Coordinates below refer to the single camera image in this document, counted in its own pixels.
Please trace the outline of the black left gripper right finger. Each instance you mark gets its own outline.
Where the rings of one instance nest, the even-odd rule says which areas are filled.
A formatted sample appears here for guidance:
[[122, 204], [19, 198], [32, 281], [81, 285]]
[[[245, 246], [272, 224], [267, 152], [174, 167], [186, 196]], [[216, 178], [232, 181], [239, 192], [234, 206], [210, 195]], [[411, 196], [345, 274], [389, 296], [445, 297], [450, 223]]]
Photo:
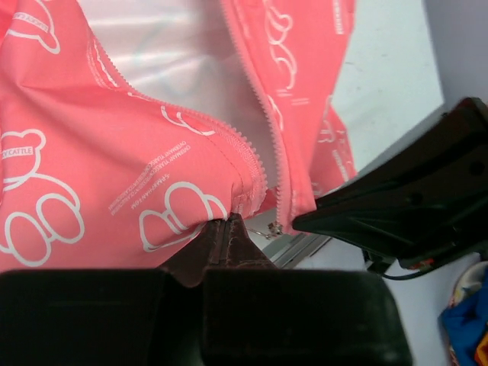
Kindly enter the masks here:
[[206, 365], [411, 365], [396, 302], [365, 271], [275, 268], [241, 216], [222, 223], [203, 279]]

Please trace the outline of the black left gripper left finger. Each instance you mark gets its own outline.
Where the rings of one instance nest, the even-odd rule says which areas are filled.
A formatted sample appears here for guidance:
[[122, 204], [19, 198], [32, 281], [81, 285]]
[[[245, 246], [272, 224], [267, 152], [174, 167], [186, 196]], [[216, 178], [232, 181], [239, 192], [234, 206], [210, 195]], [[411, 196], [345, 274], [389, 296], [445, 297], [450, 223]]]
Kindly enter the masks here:
[[201, 291], [168, 268], [1, 276], [3, 365], [200, 365]]

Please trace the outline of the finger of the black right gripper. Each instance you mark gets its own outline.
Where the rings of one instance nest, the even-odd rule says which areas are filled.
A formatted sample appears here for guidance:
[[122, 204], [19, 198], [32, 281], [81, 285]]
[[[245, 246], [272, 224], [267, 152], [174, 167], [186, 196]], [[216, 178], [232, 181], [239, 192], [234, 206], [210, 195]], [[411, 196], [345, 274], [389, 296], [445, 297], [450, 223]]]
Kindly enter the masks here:
[[405, 269], [487, 249], [487, 106], [465, 98], [414, 143], [316, 200], [295, 230], [331, 236]]

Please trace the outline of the pink hooded children's jacket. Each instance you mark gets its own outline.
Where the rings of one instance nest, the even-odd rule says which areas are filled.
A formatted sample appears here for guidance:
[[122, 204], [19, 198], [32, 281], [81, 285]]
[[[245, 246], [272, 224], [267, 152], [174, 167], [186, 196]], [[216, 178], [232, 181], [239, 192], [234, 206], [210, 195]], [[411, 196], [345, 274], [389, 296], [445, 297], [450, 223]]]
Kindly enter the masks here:
[[208, 221], [277, 205], [277, 224], [355, 173], [325, 112], [353, 1], [223, 1], [210, 44], [236, 52], [265, 110], [271, 185], [250, 136], [137, 91], [76, 1], [1, 3], [1, 269], [154, 268]]

